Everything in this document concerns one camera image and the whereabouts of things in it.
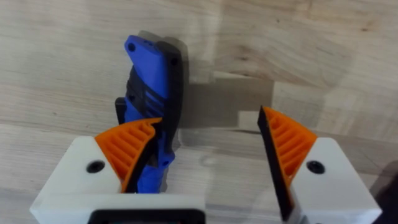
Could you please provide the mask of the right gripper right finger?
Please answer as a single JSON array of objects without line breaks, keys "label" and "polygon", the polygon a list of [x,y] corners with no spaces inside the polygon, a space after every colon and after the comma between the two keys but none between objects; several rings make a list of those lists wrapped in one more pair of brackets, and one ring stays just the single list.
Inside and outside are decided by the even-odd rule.
[{"label": "right gripper right finger", "polygon": [[263,106],[257,125],[283,223],[373,223],[382,213],[340,145]]}]

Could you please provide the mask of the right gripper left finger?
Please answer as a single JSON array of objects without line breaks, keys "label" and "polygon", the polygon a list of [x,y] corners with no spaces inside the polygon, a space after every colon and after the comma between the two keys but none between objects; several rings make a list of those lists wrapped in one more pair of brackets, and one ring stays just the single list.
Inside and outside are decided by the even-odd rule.
[{"label": "right gripper left finger", "polygon": [[45,199],[58,194],[133,193],[155,147],[161,118],[139,119],[97,136],[75,138],[30,207],[39,214]]}]

